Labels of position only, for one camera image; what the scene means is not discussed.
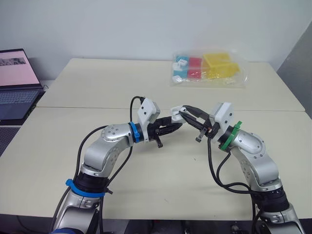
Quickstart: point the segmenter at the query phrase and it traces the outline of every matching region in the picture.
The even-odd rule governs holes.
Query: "white table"
[[[193,105],[212,110],[216,102],[227,101],[235,110],[304,111],[268,63],[250,63],[246,89],[173,87],[170,79],[170,61],[73,58],[37,106],[129,108],[139,95],[160,109]]]
[[[53,215],[75,172],[81,140],[92,129],[129,121],[128,110],[36,108],[0,157],[0,213]],[[304,112],[235,111],[242,129],[259,134],[277,163],[289,201],[299,218],[312,217],[311,120]],[[90,145],[95,134],[86,142]],[[105,218],[244,220],[251,218],[248,195],[219,188],[207,165],[207,144],[195,141],[198,131],[184,125],[155,142],[136,144],[131,159],[105,196]],[[115,169],[125,159],[119,157]],[[215,166],[225,153],[213,145]],[[222,180],[245,181],[232,156]]]

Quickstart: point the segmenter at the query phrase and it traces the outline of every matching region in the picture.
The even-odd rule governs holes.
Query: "blue cable tie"
[[[66,185],[69,186],[75,194],[78,194],[80,196],[86,196],[86,197],[104,197],[105,193],[87,193],[84,191],[81,191],[79,188],[77,188],[73,182],[72,179],[68,179],[66,181]]]

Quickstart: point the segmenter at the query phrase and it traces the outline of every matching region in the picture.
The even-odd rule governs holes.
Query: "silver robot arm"
[[[171,124],[165,118],[157,119],[157,105],[145,98],[138,110],[138,123],[114,124],[105,127],[100,137],[86,150],[84,162],[75,181],[66,185],[70,191],[58,212],[52,233],[93,234],[98,227],[98,207],[107,189],[109,176],[119,154],[134,143],[156,140],[159,136],[178,129],[182,124]]]
[[[260,226],[263,234],[304,234],[294,207],[287,200],[275,162],[266,152],[263,139],[240,128],[241,122],[230,126],[233,117],[230,103],[217,105],[211,115],[191,107],[179,106],[171,110],[173,119],[188,122],[200,130],[196,141],[205,135],[212,142],[219,142],[220,149],[231,152],[239,161],[250,189],[252,199],[260,210],[264,221]],[[203,118],[204,124],[190,114]]]

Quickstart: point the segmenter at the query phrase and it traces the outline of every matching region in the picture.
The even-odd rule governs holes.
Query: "transparent plastic bag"
[[[172,85],[244,88],[248,79],[248,63],[227,51],[182,52],[173,57]]]

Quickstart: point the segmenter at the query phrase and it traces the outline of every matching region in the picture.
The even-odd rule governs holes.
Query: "laptop keyboard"
[[[21,91],[0,93],[0,104],[19,104],[31,102],[38,91]]]

